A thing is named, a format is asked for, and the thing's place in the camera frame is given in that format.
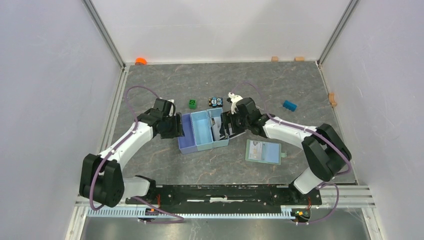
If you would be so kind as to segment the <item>stack of credit cards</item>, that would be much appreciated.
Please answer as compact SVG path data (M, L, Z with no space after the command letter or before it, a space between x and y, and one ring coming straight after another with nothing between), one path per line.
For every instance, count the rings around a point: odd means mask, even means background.
M223 128L223 122L221 116L213 116L210 118L211 121L211 133L214 142L222 141L228 138Z

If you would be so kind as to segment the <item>blue three-compartment organizer tray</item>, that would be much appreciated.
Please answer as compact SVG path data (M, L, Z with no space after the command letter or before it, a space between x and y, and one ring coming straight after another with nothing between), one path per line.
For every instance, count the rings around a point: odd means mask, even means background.
M178 137L178 148L182 154L226 147L229 137L224 140L214 141L211 132L211 117L220 116L223 109L212 108L204 111L185 113L182 115L183 137Z

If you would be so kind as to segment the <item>silver VIP card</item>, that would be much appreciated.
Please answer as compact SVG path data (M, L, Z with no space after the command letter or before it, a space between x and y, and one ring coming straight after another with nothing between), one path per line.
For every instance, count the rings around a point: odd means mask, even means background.
M260 162L263 160L263 143L257 140L249 140L246 147L246 159Z

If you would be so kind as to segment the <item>green card holder wallet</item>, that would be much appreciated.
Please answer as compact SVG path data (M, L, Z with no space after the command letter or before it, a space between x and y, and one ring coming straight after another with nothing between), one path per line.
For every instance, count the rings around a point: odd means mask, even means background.
M280 143L260 141L263 143L262 161L247 160L247 144L249 140L251 139L247 140L245 151L245 160L248 162L281 165L282 159L288 156L287 153L282 150L282 145Z

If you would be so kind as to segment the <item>silver magnetic stripe card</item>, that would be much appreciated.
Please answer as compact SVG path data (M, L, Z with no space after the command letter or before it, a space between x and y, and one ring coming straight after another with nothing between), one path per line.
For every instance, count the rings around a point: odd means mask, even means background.
M245 134L245 133L246 133L246 131L245 131L245 130L241 130L241 131L233 132L233 133L231 133L231 134L229 135L229 139L230 139L230 140L231 140L231 139L234 139L234 138L239 137L239 136L241 136L241 135L243 135L243 134Z

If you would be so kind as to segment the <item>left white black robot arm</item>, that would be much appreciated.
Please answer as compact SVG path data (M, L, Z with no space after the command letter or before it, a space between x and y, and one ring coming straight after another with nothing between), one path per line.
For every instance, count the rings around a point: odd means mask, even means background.
M157 135L161 139L183 137L182 114L174 101L157 98L152 108L136 116L134 123L110 147L89 153L82 162L79 195L89 203L115 207L121 199L139 197L145 204L157 198L155 180L144 176L124 177L129 160Z

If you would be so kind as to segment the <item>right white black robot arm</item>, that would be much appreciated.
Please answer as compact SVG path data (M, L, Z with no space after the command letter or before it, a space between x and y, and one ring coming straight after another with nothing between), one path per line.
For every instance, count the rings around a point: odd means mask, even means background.
M288 196L293 203L302 204L311 190L352 170L352 154L331 125L305 126L261 113L252 98L233 93L229 93L227 101L231 109L222 114L225 126L242 132L249 130L253 135L303 150L308 167L289 184Z

